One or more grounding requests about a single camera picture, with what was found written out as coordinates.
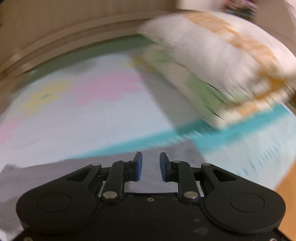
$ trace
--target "teal stripe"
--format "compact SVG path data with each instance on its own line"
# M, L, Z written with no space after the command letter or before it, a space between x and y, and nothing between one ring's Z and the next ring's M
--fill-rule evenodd
M174 130L164 131L125 143L119 143L100 150L93 150L72 158L105 156L139 151L153 147L168 146L186 139L192 139L198 150L202 154L206 154L220 146L238 141L246 134L254 133L264 126L280 119L283 115L290 115L290 113L282 105L277 105L272 111L258 113L246 121L233 125L225 130L216 130L204 121L198 119L177 127Z

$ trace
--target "bolt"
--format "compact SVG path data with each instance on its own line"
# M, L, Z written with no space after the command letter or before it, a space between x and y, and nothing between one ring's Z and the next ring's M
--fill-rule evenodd
M194 192L194 191L187 191L184 193L184 197L186 197L188 199L195 199L198 197L198 193Z
M148 197L148 198L147 198L147 201L148 201L148 202L154 202L155 199L154 199L153 197Z
M114 199L117 197L117 192L114 191L107 191L103 193L103 197L106 199Z

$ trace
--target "bed frame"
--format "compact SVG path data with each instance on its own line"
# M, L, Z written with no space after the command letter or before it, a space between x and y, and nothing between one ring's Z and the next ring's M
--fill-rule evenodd
M137 34L176 0L4 0L0 4L0 79L14 78L71 50Z

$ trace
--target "white pillow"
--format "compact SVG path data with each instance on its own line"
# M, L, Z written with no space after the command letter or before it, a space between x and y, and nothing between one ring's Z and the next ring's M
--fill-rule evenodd
M147 21L140 33L229 100L295 89L296 58L253 23L223 12L185 12Z

